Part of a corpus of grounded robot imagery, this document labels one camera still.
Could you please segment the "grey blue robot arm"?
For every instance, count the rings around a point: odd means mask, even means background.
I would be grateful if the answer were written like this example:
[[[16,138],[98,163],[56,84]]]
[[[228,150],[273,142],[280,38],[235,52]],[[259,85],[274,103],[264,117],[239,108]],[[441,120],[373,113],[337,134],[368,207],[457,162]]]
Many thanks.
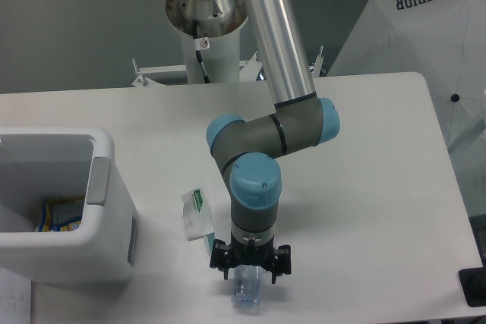
[[[192,39],[226,35],[236,29],[239,8],[253,23],[275,111],[253,121],[223,115],[207,128],[231,199],[231,240],[213,242],[210,266],[259,266],[280,277],[292,264],[290,246],[273,244],[282,192],[277,159],[336,137],[339,114],[316,94],[289,0],[180,0],[180,28]]]

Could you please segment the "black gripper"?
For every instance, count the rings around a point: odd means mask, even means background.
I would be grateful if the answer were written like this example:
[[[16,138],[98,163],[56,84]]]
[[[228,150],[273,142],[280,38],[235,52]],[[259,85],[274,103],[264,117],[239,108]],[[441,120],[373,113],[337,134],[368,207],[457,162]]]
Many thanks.
[[[274,238],[262,245],[242,244],[231,236],[231,244],[215,239],[210,256],[210,268],[223,273],[225,281],[229,270],[240,265],[270,269],[272,284],[278,277],[292,274],[292,248],[290,245],[273,246]]]

